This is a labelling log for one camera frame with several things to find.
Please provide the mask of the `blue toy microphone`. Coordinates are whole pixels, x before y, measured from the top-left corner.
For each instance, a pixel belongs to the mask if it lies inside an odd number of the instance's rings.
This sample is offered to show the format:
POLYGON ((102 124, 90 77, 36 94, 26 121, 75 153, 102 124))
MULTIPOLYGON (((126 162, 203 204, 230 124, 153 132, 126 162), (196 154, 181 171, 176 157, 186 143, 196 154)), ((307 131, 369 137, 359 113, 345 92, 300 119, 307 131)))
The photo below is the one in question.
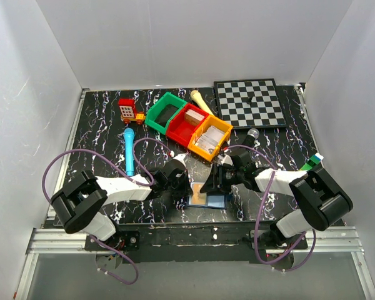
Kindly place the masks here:
POLYGON ((131 128, 126 128, 123 133, 124 149, 125 149, 125 167, 126 174, 129 177, 134 176, 134 157, 133 157, 133 144, 134 144, 134 131, 131 128))

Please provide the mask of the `red plastic bin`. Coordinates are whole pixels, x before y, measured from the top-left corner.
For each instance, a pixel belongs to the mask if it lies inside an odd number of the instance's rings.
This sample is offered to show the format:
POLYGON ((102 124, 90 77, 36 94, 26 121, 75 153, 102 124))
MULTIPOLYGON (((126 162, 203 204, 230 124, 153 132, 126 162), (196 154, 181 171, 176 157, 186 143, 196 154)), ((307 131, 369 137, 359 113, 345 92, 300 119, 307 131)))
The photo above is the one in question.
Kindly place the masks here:
POLYGON ((193 133, 208 116, 209 114, 207 112, 203 111, 197 106, 194 106, 193 104, 187 103, 170 122, 168 129, 166 131, 166 136, 174 142, 187 148, 193 136, 193 133), (199 125, 192 126, 184 120, 184 113, 189 109, 192 109, 202 115, 205 115, 205 118, 200 122, 199 125))

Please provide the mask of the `green lego brick stack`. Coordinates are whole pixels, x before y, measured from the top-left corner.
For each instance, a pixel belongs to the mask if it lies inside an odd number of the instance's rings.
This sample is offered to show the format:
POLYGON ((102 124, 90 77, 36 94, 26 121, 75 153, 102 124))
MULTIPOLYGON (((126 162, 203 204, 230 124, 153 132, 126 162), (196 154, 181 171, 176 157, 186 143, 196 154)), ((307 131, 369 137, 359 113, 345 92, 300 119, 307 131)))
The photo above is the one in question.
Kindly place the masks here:
POLYGON ((313 154, 307 162, 300 168, 301 171, 309 171, 313 169, 315 166, 321 163, 321 161, 324 159, 324 156, 319 154, 318 152, 316 154, 313 154))

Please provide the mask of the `red yellow toy train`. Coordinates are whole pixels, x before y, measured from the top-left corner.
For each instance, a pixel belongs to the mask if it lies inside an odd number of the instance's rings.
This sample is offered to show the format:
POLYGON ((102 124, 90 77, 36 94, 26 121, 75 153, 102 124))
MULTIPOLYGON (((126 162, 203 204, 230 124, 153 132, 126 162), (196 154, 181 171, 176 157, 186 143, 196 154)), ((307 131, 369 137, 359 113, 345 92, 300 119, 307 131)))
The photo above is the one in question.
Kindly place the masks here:
POLYGON ((119 110, 121 112, 121 120, 124 124, 136 122, 142 125, 146 119, 146 115, 142 111, 136 109, 136 103, 131 98, 120 98, 118 100, 119 110))

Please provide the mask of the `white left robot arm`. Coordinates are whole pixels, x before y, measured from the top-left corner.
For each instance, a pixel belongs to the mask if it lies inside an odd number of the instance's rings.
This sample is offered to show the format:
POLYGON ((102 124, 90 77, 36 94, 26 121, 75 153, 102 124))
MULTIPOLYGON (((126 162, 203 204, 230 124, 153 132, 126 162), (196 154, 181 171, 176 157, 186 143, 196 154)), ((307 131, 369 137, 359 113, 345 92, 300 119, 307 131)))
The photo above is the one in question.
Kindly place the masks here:
POLYGON ((83 171, 51 197, 51 206, 66 233, 83 231, 107 241, 115 235, 116 227, 109 217, 99 212, 103 206, 123 201, 149 201, 165 194, 179 198, 193 193, 185 157, 185 154, 178 154, 163 167, 151 170, 152 186, 137 184, 147 183, 147 175, 135 175, 128 180, 96 177, 91 171, 83 171))

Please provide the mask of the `yellow plastic bin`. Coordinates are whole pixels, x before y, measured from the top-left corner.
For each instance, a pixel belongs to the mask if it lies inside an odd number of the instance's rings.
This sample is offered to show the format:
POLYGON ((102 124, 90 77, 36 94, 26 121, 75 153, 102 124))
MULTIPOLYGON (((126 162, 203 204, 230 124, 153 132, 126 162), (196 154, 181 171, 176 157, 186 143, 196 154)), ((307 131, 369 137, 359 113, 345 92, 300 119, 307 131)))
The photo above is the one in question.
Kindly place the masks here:
POLYGON ((188 149, 211 162, 222 145, 229 140, 233 126, 213 115, 209 115, 193 132, 188 149))

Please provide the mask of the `black silver microphone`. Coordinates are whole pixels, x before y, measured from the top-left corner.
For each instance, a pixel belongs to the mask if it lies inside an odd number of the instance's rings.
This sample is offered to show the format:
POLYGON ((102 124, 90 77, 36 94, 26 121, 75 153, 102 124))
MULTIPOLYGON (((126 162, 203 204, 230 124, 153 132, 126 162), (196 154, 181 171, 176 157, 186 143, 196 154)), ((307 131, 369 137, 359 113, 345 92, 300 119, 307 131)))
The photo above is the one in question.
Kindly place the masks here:
POLYGON ((252 148, 256 140, 259 138, 260 132, 256 128, 251 128, 248 132, 242 145, 252 148))

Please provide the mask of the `navy blue card holder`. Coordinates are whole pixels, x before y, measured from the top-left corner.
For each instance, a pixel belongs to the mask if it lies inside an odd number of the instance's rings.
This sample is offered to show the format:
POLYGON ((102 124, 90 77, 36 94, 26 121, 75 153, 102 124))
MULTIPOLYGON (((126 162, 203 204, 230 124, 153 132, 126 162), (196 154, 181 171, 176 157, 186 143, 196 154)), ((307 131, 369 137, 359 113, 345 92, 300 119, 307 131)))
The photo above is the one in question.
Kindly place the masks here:
POLYGON ((232 198, 231 194, 207 194, 206 206, 190 206, 187 201, 187 206, 195 208, 209 208, 209 209, 226 209, 228 201, 232 198))

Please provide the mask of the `white cards stack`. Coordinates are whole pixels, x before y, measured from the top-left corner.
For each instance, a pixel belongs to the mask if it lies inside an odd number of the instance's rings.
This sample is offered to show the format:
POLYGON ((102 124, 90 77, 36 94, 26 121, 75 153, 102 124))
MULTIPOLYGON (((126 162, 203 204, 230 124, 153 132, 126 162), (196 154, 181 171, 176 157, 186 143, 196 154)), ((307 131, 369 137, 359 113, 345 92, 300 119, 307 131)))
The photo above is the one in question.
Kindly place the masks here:
POLYGON ((224 136, 224 131, 216 128, 215 126, 210 126, 206 132, 204 132, 196 141, 195 145, 212 154, 224 136))

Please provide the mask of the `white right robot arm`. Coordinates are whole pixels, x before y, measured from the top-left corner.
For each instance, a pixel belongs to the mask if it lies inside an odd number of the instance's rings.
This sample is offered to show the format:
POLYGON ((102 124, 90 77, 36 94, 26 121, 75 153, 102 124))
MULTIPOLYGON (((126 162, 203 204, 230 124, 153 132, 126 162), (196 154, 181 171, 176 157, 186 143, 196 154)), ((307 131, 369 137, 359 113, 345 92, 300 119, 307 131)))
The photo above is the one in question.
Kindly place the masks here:
POLYGON ((244 145, 227 147, 212 165, 200 192, 229 194, 233 185, 242 184, 264 196, 276 193, 293 197, 297 209, 274 221, 268 231, 255 232, 254 245, 278 247, 303 232, 325 231, 353 209, 351 198, 319 161, 310 160, 308 169, 283 171, 256 166, 253 152, 244 145))

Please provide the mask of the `black white chessboard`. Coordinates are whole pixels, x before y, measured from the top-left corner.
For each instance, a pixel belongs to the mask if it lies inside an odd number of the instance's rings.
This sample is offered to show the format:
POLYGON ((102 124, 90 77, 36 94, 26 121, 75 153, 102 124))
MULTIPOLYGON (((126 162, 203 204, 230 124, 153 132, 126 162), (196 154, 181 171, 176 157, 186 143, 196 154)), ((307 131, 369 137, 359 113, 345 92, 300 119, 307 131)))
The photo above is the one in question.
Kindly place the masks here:
POLYGON ((272 78, 215 81, 214 93, 217 116, 235 129, 287 126, 272 78))

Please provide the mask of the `green plastic bin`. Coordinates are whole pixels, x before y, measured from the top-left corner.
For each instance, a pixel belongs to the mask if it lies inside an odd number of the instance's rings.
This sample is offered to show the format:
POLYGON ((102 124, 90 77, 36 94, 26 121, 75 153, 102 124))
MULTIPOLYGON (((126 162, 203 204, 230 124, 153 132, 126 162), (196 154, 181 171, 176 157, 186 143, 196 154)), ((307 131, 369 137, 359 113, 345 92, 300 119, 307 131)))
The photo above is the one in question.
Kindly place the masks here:
POLYGON ((165 135, 170 122, 187 102, 170 92, 166 92, 147 111, 145 124, 165 135))

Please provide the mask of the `cream toy microphone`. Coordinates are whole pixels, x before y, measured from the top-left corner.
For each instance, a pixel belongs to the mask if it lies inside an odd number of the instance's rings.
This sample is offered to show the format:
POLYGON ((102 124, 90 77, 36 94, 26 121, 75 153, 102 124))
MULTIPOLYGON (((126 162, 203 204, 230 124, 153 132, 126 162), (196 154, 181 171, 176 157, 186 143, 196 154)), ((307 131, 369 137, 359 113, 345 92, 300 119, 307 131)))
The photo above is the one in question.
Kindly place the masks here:
POLYGON ((210 115, 213 115, 213 112, 210 110, 209 106, 205 103, 201 93, 198 90, 192 90, 190 93, 191 99, 198 105, 200 109, 207 112, 210 115))

